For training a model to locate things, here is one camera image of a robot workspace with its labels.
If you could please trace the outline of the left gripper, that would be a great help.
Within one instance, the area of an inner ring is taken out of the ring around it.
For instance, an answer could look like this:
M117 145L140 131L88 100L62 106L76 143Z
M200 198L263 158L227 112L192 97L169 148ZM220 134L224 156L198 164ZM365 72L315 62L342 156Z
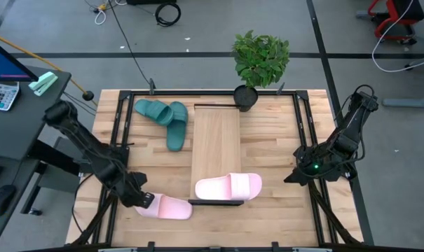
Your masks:
M149 208L155 195L144 192L141 186L147 182L146 174L121 171L117 175L116 193L125 207Z

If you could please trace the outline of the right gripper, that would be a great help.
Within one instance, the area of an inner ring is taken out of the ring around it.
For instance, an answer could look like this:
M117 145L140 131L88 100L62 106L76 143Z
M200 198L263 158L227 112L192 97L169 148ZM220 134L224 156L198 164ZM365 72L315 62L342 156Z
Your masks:
M312 179L326 178L338 173L341 157L317 146L301 146L294 152L296 166L284 179L285 183L305 186Z

